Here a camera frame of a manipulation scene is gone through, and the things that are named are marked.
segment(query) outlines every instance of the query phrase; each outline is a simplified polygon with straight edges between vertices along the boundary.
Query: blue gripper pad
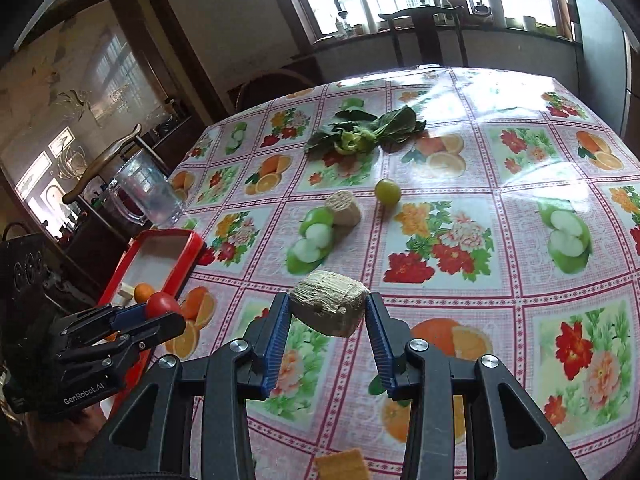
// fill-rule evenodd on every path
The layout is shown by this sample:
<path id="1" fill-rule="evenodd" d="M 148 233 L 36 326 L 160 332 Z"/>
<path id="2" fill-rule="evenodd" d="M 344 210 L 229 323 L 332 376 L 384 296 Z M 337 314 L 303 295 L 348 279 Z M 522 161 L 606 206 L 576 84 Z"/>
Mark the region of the blue gripper pad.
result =
<path id="1" fill-rule="evenodd" d="M 273 301 L 271 309 L 277 308 L 277 301 L 278 296 L 276 296 L 276 299 Z M 284 347 L 287 343 L 290 324 L 289 295 L 284 294 L 282 304 L 276 314 L 275 324 L 271 330 L 271 336 L 264 351 L 264 368 L 260 390 L 265 398 L 269 397 L 271 390 L 275 388 L 276 382 L 278 381 L 278 373 L 280 372 L 280 364 L 282 363 L 282 355 L 284 354 Z"/>
<path id="2" fill-rule="evenodd" d="M 371 295 L 367 296 L 364 319 L 371 341 L 373 357 L 376 360 L 376 368 L 378 369 L 380 382 L 389 396 L 393 396 L 395 389 L 398 387 L 398 382 L 394 375 L 394 357 L 391 352 L 391 345 L 383 329 L 380 313 Z"/>

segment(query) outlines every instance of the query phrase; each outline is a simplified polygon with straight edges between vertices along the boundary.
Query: floral tablecloth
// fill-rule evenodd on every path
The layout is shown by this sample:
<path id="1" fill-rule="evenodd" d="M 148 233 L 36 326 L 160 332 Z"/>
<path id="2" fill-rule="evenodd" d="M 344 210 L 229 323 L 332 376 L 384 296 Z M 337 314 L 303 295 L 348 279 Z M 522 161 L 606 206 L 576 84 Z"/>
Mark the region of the floral tablecloth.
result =
<path id="1" fill-rule="evenodd" d="M 428 134 L 393 152 L 303 152 L 339 109 L 404 104 Z M 373 195 L 383 177 L 402 188 L 392 211 Z M 197 345 L 169 346 L 183 358 L 241 336 L 308 271 L 286 265 L 301 220 L 350 189 L 362 221 L 319 268 L 380 292 L 393 317 L 449 355 L 497 355 L 588 478 L 638 437 L 640 164 L 554 79 L 431 68 L 319 86 L 207 128 L 172 183 L 188 201 L 177 226 L 208 247 L 181 299 L 208 294 L 213 305 L 194 322 Z M 372 478 L 399 476 L 410 407 L 381 393 L 363 326 L 328 338 L 294 320 L 276 389 L 248 405 L 257 478 L 316 478 L 314 456 L 352 447 Z M 459 399 L 454 408 L 465 478 Z M 201 415 L 198 401 L 197 477 Z"/>

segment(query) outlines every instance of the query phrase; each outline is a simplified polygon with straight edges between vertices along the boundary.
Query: wooden chunk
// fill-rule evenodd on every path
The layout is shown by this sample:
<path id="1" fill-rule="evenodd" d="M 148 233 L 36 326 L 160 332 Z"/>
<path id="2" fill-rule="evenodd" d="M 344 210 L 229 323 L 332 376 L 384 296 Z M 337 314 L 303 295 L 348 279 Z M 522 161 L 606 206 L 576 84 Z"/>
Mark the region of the wooden chunk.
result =
<path id="1" fill-rule="evenodd" d="M 334 214 L 334 224 L 354 226 L 360 223 L 362 213 L 353 193 L 346 189 L 332 194 L 324 206 Z"/>
<path id="2" fill-rule="evenodd" d="M 335 272 L 315 270 L 290 293 L 291 313 L 308 327 L 329 336 L 349 337 L 364 315 L 369 291 Z"/>
<path id="3" fill-rule="evenodd" d="M 359 448 L 315 459 L 320 480 L 369 480 L 369 470 Z"/>

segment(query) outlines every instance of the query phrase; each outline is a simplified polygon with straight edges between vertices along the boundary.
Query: metal screw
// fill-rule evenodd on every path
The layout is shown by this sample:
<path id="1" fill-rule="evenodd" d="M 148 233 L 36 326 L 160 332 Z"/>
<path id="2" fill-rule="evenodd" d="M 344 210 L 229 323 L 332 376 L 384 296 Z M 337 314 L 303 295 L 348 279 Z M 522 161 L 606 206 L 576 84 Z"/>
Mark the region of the metal screw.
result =
<path id="1" fill-rule="evenodd" d="M 487 368 L 495 368 L 498 364 L 500 364 L 498 358 L 495 355 L 491 354 L 483 355 L 480 358 L 480 362 Z"/>
<path id="2" fill-rule="evenodd" d="M 164 368 L 165 370 L 167 368 L 173 368 L 175 366 L 175 363 L 175 357 L 172 355 L 163 355 L 158 359 L 158 366 Z"/>
<path id="3" fill-rule="evenodd" d="M 244 352 L 249 348 L 249 343 L 244 339 L 235 339 L 229 343 L 229 348 L 231 348 L 232 352 Z"/>
<path id="4" fill-rule="evenodd" d="M 409 341 L 409 346 L 411 350 L 415 350 L 416 352 L 424 352 L 429 348 L 429 343 L 427 343 L 424 339 L 411 339 Z"/>

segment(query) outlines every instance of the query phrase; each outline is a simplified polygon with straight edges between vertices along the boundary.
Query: chair backrest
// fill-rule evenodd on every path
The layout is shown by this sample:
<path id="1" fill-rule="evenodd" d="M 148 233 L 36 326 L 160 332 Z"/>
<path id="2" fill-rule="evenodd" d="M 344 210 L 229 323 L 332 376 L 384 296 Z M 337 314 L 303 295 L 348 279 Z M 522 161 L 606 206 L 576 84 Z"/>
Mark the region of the chair backrest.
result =
<path id="1" fill-rule="evenodd" d="M 308 77 L 287 68 L 258 72 L 240 87 L 236 98 L 236 112 L 316 85 Z"/>
<path id="2" fill-rule="evenodd" d="M 412 7 L 410 9 L 403 9 L 394 12 L 393 14 L 379 14 L 379 17 L 383 20 L 387 20 L 389 23 L 389 31 L 391 33 L 391 41 L 394 45 L 394 51 L 396 53 L 396 59 L 398 60 L 398 66 L 405 66 L 404 59 L 402 57 L 402 51 L 400 49 L 400 41 L 398 39 L 398 32 L 394 25 L 395 18 L 410 17 L 414 22 L 414 31 L 418 39 L 418 47 L 420 49 L 420 56 L 422 62 L 443 64 L 442 48 L 440 47 L 440 39 L 438 38 L 438 30 L 434 16 L 436 14 L 453 14 L 455 31 L 458 37 L 458 45 L 460 46 L 460 54 L 462 55 L 462 66 L 469 66 L 468 59 L 466 58 L 465 40 L 462 37 L 462 31 L 460 30 L 460 15 L 462 15 L 464 8 L 462 6 L 453 7 L 449 9 L 447 7 L 437 6 L 421 6 Z"/>

